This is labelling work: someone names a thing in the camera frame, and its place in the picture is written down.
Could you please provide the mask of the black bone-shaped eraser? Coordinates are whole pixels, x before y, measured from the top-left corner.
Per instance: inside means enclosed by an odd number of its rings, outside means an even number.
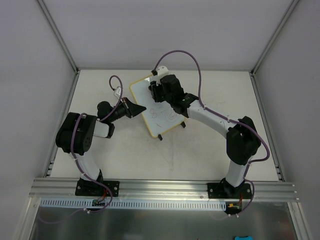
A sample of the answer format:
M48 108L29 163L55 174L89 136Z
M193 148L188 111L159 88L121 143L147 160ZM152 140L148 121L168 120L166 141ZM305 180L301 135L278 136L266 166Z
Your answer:
M157 86L156 85L150 85L148 87L152 99L157 103L158 102L158 97L157 97Z

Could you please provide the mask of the yellow-framed whiteboard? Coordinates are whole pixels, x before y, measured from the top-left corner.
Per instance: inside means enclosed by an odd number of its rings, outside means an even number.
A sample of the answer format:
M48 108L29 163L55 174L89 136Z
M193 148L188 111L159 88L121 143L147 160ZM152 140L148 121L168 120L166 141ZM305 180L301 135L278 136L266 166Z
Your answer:
M148 89L150 83L156 78L152 75L133 82L130 86L130 92L137 105L146 107L142 112L143 120L153 138L165 134L175 127L181 126L185 122L183 115L177 114L167 102L155 102L152 99Z

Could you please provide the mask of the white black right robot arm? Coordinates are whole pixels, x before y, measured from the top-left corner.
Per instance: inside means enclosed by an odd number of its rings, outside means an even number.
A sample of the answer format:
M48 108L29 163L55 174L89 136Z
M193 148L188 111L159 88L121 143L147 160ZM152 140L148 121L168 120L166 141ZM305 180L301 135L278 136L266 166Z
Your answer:
M184 92L174 74L168 74L162 78L156 76L155 80L150 82L148 89L156 103L167 102L177 114L208 126L225 138L226 154L230 164L224 179L223 190L230 198L239 195L248 162L262 144L252 119L245 116L233 120L208 109L201 103L199 96Z

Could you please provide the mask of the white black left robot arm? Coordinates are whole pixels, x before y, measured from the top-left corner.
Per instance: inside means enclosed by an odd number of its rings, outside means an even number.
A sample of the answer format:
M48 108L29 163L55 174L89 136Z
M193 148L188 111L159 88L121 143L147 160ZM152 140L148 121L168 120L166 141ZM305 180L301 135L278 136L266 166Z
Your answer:
M93 138L110 139L115 131L114 122L122 117L136 117L147 108L123 97L115 106L107 101L97 105L97 116L69 112L55 138L58 148L73 158L80 172L80 179L87 183L93 195L104 191L102 172L89 154Z

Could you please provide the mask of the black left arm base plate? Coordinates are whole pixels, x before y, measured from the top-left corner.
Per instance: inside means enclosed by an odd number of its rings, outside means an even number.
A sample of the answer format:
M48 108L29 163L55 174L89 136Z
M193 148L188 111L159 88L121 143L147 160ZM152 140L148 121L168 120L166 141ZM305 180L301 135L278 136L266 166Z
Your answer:
M113 197L118 197L120 189L119 181L103 180L103 184L110 189ZM81 197L101 197L105 191L106 196L110 197L110 193L104 187L92 181L83 180L80 178L77 181L75 195Z

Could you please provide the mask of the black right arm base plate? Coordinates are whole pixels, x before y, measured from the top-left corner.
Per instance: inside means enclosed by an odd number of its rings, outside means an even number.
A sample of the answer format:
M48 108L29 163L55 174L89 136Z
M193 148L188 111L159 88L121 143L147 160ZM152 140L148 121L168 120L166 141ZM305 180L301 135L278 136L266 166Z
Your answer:
M209 199L250 199L252 194L251 185L242 182L239 186L233 187L226 181L209 182L206 184Z

